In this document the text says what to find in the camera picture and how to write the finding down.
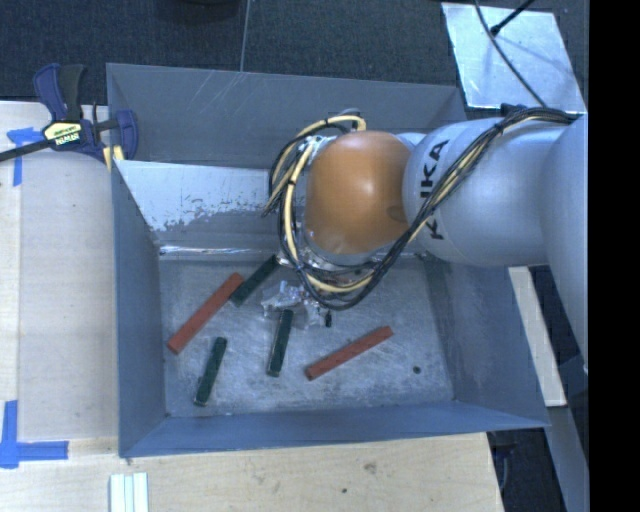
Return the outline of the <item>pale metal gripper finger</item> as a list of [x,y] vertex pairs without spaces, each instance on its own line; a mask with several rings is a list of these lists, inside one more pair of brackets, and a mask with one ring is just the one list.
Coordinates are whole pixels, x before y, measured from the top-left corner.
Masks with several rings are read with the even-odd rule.
[[303,300],[293,307],[293,326],[309,329],[323,326],[323,307],[314,300]]
[[265,318],[271,318],[283,309],[280,286],[271,286],[262,292],[260,305]]

